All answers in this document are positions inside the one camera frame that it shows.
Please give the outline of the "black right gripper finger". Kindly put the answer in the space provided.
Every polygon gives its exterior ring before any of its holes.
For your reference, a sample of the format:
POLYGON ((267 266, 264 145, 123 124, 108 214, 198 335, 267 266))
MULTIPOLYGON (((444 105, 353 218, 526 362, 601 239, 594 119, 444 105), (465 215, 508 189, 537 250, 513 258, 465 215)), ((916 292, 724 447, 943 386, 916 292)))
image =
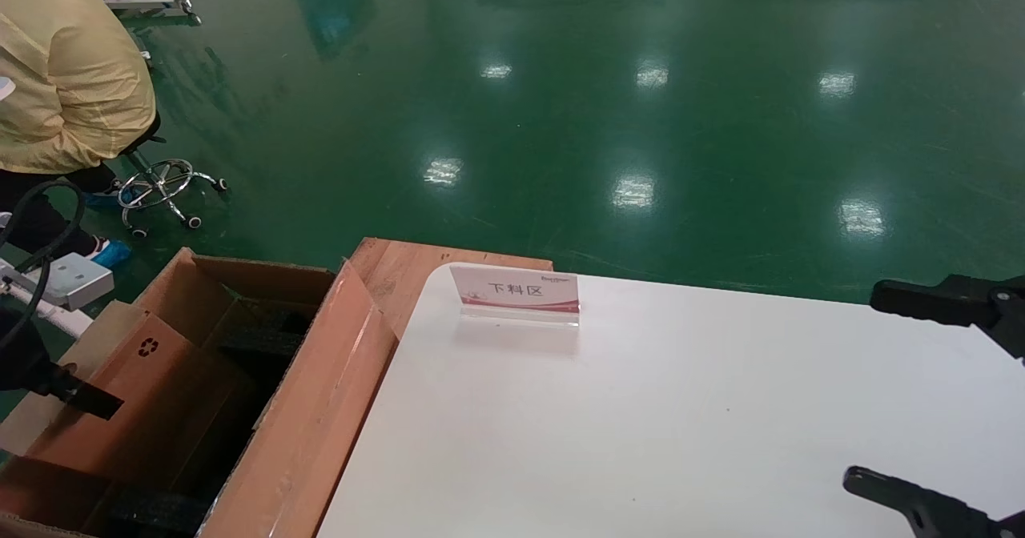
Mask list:
POLYGON ((843 489, 899 512, 915 537, 1023 537, 1024 512, 995 520, 949 495, 926 489, 899 477, 850 466, 843 489))
POLYGON ((940 325, 975 326, 1011 358, 1024 358, 1024 276, 1004 280, 949 275, 930 286, 879 280, 869 306, 940 325))

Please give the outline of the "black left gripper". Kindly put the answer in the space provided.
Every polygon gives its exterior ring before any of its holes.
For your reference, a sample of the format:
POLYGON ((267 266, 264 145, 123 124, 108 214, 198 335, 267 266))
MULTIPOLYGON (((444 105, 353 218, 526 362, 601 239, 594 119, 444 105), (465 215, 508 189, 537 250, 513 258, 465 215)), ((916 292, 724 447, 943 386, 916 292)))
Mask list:
POLYGON ((1 306, 1 391, 54 395, 67 406, 110 420, 124 400, 95 387, 69 367, 52 363, 28 311, 1 306))

